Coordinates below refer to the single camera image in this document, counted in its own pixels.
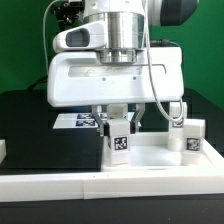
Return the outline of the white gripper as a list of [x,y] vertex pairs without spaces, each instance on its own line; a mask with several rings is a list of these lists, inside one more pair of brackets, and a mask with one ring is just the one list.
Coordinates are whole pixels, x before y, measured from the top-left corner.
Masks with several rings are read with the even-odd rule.
[[134,64],[102,64],[95,52],[64,52],[49,68],[47,99],[54,107],[93,105],[91,113],[99,135],[108,136],[102,107],[138,103],[130,121],[130,132],[139,131],[145,102],[178,101],[183,96],[182,52],[178,47],[153,47],[137,55]]

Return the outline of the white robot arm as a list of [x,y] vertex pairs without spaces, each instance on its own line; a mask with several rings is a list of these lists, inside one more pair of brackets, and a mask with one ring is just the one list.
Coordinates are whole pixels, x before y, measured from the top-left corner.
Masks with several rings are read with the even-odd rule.
[[199,0],[68,0],[83,24],[53,40],[47,99],[54,107],[134,104],[131,129],[148,102],[181,101],[182,51],[149,39],[150,26],[179,26]]

